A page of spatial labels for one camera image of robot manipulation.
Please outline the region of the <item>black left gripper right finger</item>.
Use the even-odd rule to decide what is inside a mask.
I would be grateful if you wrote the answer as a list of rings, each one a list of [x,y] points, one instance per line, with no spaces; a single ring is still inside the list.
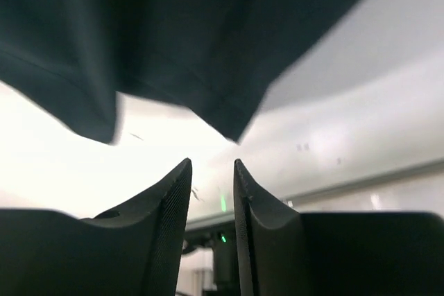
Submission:
[[[442,295],[443,219],[429,212],[300,213],[234,163],[242,295]]]

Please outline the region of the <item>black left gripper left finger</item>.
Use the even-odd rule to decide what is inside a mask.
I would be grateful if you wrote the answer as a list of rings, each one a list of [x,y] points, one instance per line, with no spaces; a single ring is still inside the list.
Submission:
[[[173,295],[191,193],[184,159],[94,218],[1,210],[2,295]]]

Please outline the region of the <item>dark navy shorts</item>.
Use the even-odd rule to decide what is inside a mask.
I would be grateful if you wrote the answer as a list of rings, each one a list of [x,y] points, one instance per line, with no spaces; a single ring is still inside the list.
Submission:
[[[1,0],[1,80],[110,143],[117,94],[237,141],[266,90],[359,0]]]

